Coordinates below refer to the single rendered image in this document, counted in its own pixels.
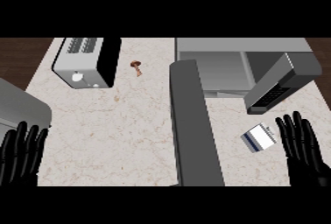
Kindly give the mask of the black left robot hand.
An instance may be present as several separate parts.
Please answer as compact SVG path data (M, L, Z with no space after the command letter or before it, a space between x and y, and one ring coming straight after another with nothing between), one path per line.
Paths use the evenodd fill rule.
M5 133L0 145L0 186L37 186L37 174L44 154L47 129L27 127L22 121L16 129Z

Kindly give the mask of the silver toaster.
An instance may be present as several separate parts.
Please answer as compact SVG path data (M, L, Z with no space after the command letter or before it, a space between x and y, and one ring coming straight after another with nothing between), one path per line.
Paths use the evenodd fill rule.
M121 38L64 38L52 71L74 88L112 88Z

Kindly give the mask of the dark grey microwave door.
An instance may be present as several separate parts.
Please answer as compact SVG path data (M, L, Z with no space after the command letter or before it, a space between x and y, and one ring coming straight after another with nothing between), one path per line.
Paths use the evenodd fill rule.
M170 118L179 186L225 186L194 59L170 64Z

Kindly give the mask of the grey microwave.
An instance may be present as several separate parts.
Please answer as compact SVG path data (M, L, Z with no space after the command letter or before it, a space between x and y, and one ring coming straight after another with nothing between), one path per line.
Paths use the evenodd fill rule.
M176 38L174 59L192 60L207 98L241 98L263 114L322 74L303 38Z

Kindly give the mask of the grey steel sink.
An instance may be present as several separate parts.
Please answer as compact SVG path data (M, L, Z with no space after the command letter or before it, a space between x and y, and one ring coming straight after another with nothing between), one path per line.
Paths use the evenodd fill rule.
M37 125L47 129L52 122L52 109L30 93L0 78L0 142L6 132L15 130L25 121L27 127Z

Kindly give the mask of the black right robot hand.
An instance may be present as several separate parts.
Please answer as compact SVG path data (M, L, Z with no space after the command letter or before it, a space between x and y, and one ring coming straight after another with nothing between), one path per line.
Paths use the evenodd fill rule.
M287 157L290 186L331 186L331 167L322 159L310 122L302 118L299 111L276 117L275 122Z

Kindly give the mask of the small brown mushroom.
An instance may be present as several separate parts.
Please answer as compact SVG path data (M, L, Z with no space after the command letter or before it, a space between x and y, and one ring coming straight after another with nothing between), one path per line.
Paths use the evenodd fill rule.
M130 66L136 69L136 72L138 72L138 77L142 76L142 71L140 71L140 62L138 60L133 60L130 62Z

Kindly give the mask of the white milk carton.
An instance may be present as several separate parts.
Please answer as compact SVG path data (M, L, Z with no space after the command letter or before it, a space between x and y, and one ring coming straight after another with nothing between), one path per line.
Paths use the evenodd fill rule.
M276 144L275 133L271 127L260 122L254 125L241 135L241 139L245 143L251 153L265 151L271 146Z

